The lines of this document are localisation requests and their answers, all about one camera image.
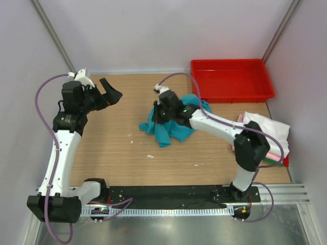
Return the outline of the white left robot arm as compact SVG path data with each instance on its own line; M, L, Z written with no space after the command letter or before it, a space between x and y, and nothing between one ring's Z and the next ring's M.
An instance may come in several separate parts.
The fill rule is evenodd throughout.
M105 93L81 80L64 83L59 112L50 129L56 138L48 168L37 195L31 195L27 207L41 221L71 223L78 221L82 207L95 201L103 204L109 192L104 179L88 178L80 187L70 189L72 165L78 144L87 124L87 115L115 105L123 96L105 78L100 79Z

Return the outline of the teal t shirt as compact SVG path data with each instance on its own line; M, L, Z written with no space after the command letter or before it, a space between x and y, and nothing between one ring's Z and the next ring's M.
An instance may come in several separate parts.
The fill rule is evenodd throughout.
M203 109L212 113L208 102L198 100L195 94L187 94L181 98L184 105L194 104L199 106L202 105ZM189 136L191 136L195 130L190 129L186 126L180 126L174 121L169 121L163 125L157 124L152 121L154 109L150 111L147 122L139 124L139 129L144 131L146 134L154 135L160 148L165 148L171 145L171 138L175 138L179 142L184 142Z

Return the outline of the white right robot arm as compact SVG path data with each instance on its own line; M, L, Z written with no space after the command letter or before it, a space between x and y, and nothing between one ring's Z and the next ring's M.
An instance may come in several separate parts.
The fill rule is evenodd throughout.
M202 106L184 105L175 92L166 86L159 86L154 91L158 93L152 116L155 123L174 121L180 126L213 134L234 147L238 166L236 177L230 184L230 196L236 202L247 199L259 164L270 150L258 123L250 121L244 125L209 113Z

